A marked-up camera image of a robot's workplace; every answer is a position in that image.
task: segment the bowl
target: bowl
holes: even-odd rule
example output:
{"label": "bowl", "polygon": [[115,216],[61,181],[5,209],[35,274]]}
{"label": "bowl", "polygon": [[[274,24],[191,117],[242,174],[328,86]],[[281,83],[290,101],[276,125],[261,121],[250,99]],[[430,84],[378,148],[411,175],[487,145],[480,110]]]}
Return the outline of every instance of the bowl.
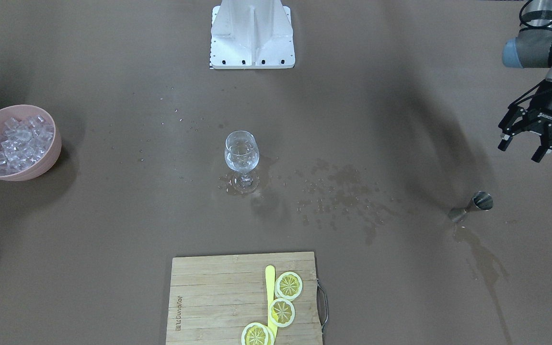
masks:
{"label": "bowl", "polygon": [[36,107],[35,105],[21,104],[12,105],[11,107],[0,109],[0,134],[5,128],[4,122],[6,122],[6,120],[8,120],[9,118],[13,117],[16,118],[18,121],[22,121],[34,115],[41,115],[44,120],[46,120],[46,122],[52,124],[55,127],[55,134],[52,139],[52,144],[50,144],[50,147],[48,148],[46,153],[44,153],[43,157],[39,161],[35,162],[35,164],[15,174],[2,175],[0,176],[0,180],[27,181],[30,179],[34,179],[52,168],[52,166],[59,158],[59,154],[61,153],[61,134],[59,133],[59,129],[57,128],[57,125],[55,124],[52,116],[50,116],[47,111],[40,107]]}

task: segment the robotic arm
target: robotic arm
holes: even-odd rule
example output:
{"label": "robotic arm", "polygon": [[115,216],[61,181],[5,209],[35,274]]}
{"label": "robotic arm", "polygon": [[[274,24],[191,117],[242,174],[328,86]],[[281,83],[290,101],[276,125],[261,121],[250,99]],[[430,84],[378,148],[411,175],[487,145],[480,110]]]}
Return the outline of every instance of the robotic arm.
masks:
{"label": "robotic arm", "polygon": [[[504,65],[515,68],[546,68],[543,81],[517,98],[498,125],[502,129],[499,149],[506,151],[515,135],[530,131],[540,136],[532,160],[540,162],[552,151],[552,0],[527,0],[519,13],[519,36],[504,46]],[[527,108],[521,106],[529,101]]]}

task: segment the cutting board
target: cutting board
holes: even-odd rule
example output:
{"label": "cutting board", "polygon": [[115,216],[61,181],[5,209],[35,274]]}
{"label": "cutting board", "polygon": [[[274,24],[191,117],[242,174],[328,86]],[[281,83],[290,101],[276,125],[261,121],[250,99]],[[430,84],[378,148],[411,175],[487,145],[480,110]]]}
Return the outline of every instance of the cutting board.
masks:
{"label": "cutting board", "polygon": [[296,316],[275,345],[322,345],[313,252],[180,257],[172,260],[167,345],[240,345],[244,327],[267,325],[265,267],[294,271],[304,282]]}

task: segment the brand logo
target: brand logo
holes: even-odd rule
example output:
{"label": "brand logo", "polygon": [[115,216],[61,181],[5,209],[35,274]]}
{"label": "brand logo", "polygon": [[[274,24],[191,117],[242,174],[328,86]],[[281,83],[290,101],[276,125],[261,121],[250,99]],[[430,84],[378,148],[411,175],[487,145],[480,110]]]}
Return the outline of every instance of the brand logo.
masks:
{"label": "brand logo", "polygon": [[541,112],[541,113],[538,115],[538,117],[544,117],[544,118],[547,118],[547,119],[549,119],[549,120],[552,121],[552,116],[546,115],[546,114],[544,114],[543,112]]}
{"label": "brand logo", "polygon": [[176,310],[176,330],[179,331],[182,329],[182,296],[178,296],[176,307],[178,310]]}

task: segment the jigger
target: jigger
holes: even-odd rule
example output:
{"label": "jigger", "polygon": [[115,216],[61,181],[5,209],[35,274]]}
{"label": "jigger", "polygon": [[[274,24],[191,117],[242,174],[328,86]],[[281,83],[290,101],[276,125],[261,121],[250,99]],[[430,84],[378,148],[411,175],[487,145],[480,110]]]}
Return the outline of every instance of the jigger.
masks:
{"label": "jigger", "polygon": [[466,207],[452,209],[448,213],[448,217],[455,223],[459,223],[466,218],[468,212],[493,208],[493,197],[487,192],[478,191],[471,198]]}

